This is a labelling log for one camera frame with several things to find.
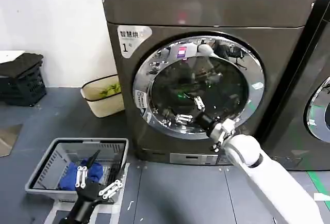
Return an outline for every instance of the blue cloth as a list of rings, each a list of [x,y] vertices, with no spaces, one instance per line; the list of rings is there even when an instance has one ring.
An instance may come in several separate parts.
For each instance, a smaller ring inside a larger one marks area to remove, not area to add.
[[[80,165],[85,166],[87,159],[84,159]],[[67,174],[60,180],[59,187],[61,190],[73,190],[75,191],[76,177],[78,167],[70,162]],[[87,177],[95,182],[98,182],[103,176],[103,167],[99,163],[94,163],[91,168],[88,169]]]

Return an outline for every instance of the trash bin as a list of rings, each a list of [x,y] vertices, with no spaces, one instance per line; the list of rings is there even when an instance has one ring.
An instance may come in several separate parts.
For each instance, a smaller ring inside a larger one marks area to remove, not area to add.
[[[106,117],[124,110],[123,97],[120,91],[111,92],[113,85],[119,85],[118,75],[110,75],[84,84],[80,90],[90,109],[97,117]]]

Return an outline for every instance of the door glass window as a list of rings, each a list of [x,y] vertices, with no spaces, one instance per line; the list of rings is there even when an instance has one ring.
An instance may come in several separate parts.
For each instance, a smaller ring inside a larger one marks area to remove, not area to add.
[[[162,70],[155,78],[150,101],[164,123],[175,123],[177,114],[193,114],[200,96],[205,111],[219,120],[236,118],[249,98],[244,75],[225,60],[209,56],[190,57]]]

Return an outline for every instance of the washing machine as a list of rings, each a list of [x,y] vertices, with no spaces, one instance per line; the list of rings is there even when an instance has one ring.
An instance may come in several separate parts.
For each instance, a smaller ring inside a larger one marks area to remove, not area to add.
[[[140,159],[228,164],[194,111],[254,134],[315,0],[103,0],[127,121]]]
[[[329,4],[316,0],[279,85],[284,97],[271,103],[278,108],[263,120],[262,146],[286,169],[330,170]]]

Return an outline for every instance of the white wall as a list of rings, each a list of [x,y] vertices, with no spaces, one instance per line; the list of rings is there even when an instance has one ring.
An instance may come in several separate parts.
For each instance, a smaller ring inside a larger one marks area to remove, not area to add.
[[[116,73],[102,0],[0,0],[0,50],[43,54],[52,87]]]

